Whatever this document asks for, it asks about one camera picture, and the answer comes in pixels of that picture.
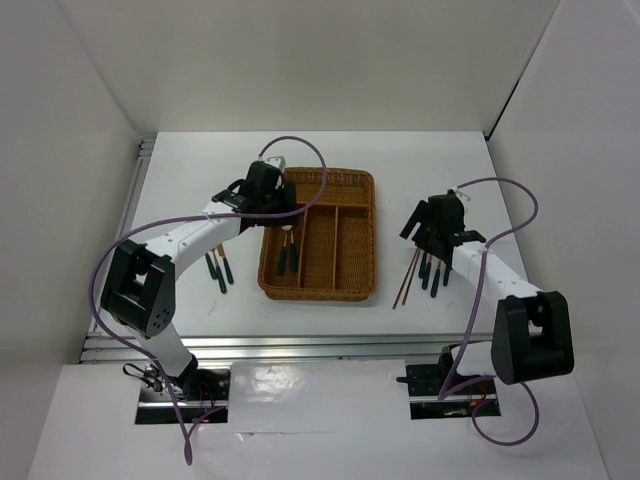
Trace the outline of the gold knife green handle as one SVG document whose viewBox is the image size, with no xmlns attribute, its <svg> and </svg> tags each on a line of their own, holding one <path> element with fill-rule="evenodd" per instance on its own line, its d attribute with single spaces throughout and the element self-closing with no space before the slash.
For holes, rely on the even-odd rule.
<svg viewBox="0 0 640 480">
<path fill-rule="evenodd" d="M 420 266 L 419 266 L 419 277 L 421 279 L 428 279 L 430 275 L 430 270 L 431 270 L 430 255 L 424 252 L 421 258 Z"/>
<path fill-rule="evenodd" d="M 206 265 L 207 265 L 211 279 L 214 281 L 217 281 L 218 280 L 217 268 L 215 267 L 214 262 L 212 261 L 212 258 L 209 253 L 205 255 L 205 261 L 206 261 Z"/>
</svg>

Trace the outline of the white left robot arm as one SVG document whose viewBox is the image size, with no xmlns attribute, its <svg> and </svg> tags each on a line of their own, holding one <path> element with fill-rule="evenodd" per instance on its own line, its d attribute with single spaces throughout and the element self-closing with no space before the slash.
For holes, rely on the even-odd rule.
<svg viewBox="0 0 640 480">
<path fill-rule="evenodd" d="M 285 159 L 253 162 L 243 180 L 212 197 L 204 215 L 163 235 L 137 243 L 127 239 L 116 247 L 100 306 L 125 326 L 141 347 L 159 361 L 163 388 L 176 399 L 197 390 L 204 375 L 172 324 L 176 281 L 182 273 L 226 241 L 254 226 L 281 226 L 291 217 L 238 218 L 238 213 L 279 214 L 296 209 L 295 185 L 284 180 Z"/>
</svg>

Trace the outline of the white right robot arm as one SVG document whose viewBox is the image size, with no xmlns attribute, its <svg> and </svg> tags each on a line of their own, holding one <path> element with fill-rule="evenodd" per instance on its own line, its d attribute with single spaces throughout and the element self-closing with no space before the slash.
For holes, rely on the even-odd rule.
<svg viewBox="0 0 640 480">
<path fill-rule="evenodd" d="M 557 291 L 545 292 L 518 275 L 488 241 L 464 224 L 465 209 L 453 191 L 421 200 L 400 237 L 478 289 L 495 314 L 492 338 L 451 350 L 436 379 L 448 392 L 460 391 L 471 377 L 490 376 L 506 385 L 568 375 L 575 366 L 569 308 Z"/>
</svg>

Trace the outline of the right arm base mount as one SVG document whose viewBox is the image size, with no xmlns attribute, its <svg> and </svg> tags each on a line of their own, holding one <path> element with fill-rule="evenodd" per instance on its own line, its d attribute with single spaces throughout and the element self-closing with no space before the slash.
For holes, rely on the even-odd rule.
<svg viewBox="0 0 640 480">
<path fill-rule="evenodd" d="M 497 390 L 493 380 L 478 382 L 449 395 L 444 400 L 438 394 L 453 364 L 449 351 L 442 353 L 435 364 L 409 364 L 396 382 L 407 388 L 412 420 L 470 418 L 476 407 L 479 417 L 501 415 Z"/>
</svg>

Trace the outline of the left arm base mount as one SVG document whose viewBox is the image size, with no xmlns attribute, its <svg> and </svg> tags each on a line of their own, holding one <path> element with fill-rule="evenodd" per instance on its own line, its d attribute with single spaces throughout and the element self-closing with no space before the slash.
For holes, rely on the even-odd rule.
<svg viewBox="0 0 640 480">
<path fill-rule="evenodd" d="M 126 376 L 140 381 L 136 425 L 168 425 L 178 422 L 169 388 L 154 365 L 142 368 L 125 363 L 122 371 Z M 216 369 L 211 374 L 211 377 L 198 380 L 193 387 L 189 387 L 188 392 L 172 387 L 186 424 L 193 424 L 198 419 L 211 424 L 228 422 L 231 371 Z"/>
</svg>

